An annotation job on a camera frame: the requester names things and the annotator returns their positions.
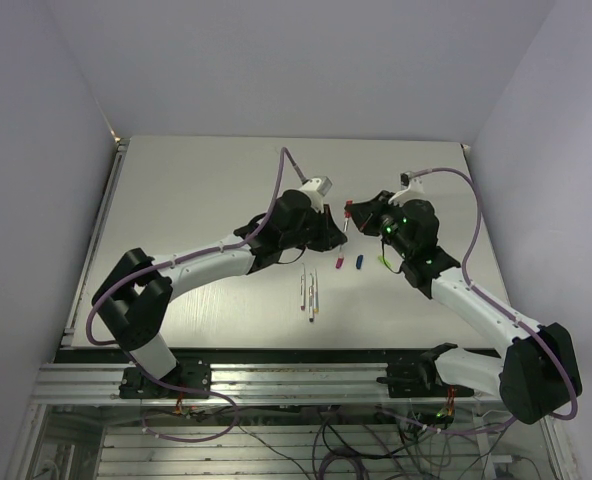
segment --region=gray wall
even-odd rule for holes
[[[559,0],[472,153],[511,300],[574,337],[585,393],[568,425],[592,479],[592,0]]]
[[[50,0],[119,136],[473,142],[553,0]]]
[[[42,2],[0,2],[0,478],[62,333],[113,138]]]

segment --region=white table surface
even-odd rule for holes
[[[269,203],[278,152],[287,146],[305,175],[327,175],[326,197],[342,227],[345,201],[364,201],[399,189],[399,174],[449,166],[467,171],[461,147],[447,142],[141,136],[131,139],[102,237],[76,313],[74,347],[89,346],[90,301],[121,255],[141,247],[149,255],[174,253],[219,240],[245,225]],[[297,188],[286,165],[283,189]],[[475,201],[455,175],[423,180],[440,219],[439,244],[461,259],[475,225]],[[447,308],[411,288],[381,263],[380,241],[350,224],[345,264],[337,252],[307,251],[307,270],[318,270],[320,312],[312,324],[300,310],[300,262],[224,279],[172,302],[162,326],[171,347],[199,348],[428,348],[443,342],[489,344]],[[283,254],[283,261],[297,251]],[[388,258],[397,267],[395,253]],[[363,267],[356,270],[359,254]],[[470,273],[500,298],[503,283],[483,228]],[[94,332],[110,338],[97,318]]]

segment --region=robotic arm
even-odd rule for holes
[[[204,372],[196,368],[185,371],[159,334],[167,305],[196,287],[274,265],[286,249],[325,252],[344,244],[347,238],[323,203],[330,188],[328,178],[318,177],[307,180],[297,190],[285,191],[253,238],[250,234],[265,214],[202,249],[155,256],[140,248],[127,252],[93,298],[97,304],[118,282],[125,282],[128,276],[138,277],[113,291],[98,309],[118,345],[157,380],[185,386],[200,386],[201,380],[209,383],[205,382],[207,368]],[[529,328],[554,352],[579,395],[582,387],[569,333],[557,323],[542,326],[474,286],[460,263],[438,246],[439,221],[433,206],[423,197],[419,180],[408,179],[407,187],[399,192],[382,191],[370,201],[345,208],[359,231],[379,237],[383,245],[393,247],[400,255],[398,273],[404,273],[412,287],[456,312],[500,356],[470,353],[453,344],[440,345],[421,356],[419,370],[425,385],[474,388],[500,397],[522,422],[536,422],[567,403],[570,394],[551,358],[526,330]],[[168,266],[154,267],[161,263]],[[147,273],[134,275],[140,271]],[[513,321],[501,313],[503,309],[512,312]],[[192,375],[198,375],[198,382]],[[140,377],[135,383],[143,385],[143,389],[151,387]],[[132,392],[132,396],[124,398],[151,395],[143,393],[141,387],[135,391],[138,394]]]
[[[576,395],[582,386],[569,333],[554,323],[540,325],[513,310],[485,289],[473,285],[461,265],[438,246],[439,221],[423,199],[419,178],[392,193],[345,207],[365,235],[380,237],[402,259],[400,271],[427,298],[453,310],[485,337],[500,355],[492,358],[443,344],[421,357],[425,384],[463,385],[500,397],[520,421],[532,424],[570,401],[559,371],[531,329],[554,352]],[[509,317],[501,313],[508,312]]]
[[[317,177],[297,190],[286,190],[258,235],[238,248],[228,247],[244,243],[241,240],[249,238],[264,213],[219,242],[194,251],[149,256],[136,248],[125,253],[94,295],[93,304],[129,275],[161,263],[170,266],[139,276],[102,302],[98,313],[116,343],[156,379],[172,385],[192,383],[187,378],[191,373],[183,371],[159,334],[169,302],[216,280],[267,268],[286,249],[325,252],[345,243],[347,237],[323,203],[331,186],[327,177]]]

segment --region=bracket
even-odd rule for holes
[[[176,365],[162,381],[171,385],[178,385],[195,390],[209,391],[212,383],[212,372],[209,365],[200,359],[184,359],[183,363]],[[177,398],[179,393],[156,385],[145,378],[136,367],[129,367],[123,371],[123,379],[118,388],[119,397],[122,399],[158,399]],[[184,394],[188,399],[206,399],[208,393],[189,395]]]
[[[416,363],[390,363],[386,377],[378,377],[378,383],[387,385],[389,398],[447,397],[448,386],[435,382],[426,384]],[[473,397],[474,390],[458,386],[456,397]]]

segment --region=pen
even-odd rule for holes
[[[305,305],[307,303],[306,301],[306,285],[305,285],[305,264],[303,263],[303,273],[300,276],[300,297],[301,297],[301,301],[300,301],[300,309],[304,312],[305,311]]]
[[[314,269],[314,313],[318,313],[318,270]]]
[[[311,273],[309,274],[310,280],[312,282],[311,286],[309,287],[309,321],[314,322],[314,275]]]
[[[352,201],[347,200],[345,202],[345,206],[351,205]],[[345,212],[345,223],[343,224],[343,233],[347,233],[347,226],[349,225],[349,212]],[[343,261],[345,260],[345,254],[343,253],[343,245],[341,244],[338,247],[338,258],[336,259],[336,268],[340,268],[343,266]]]

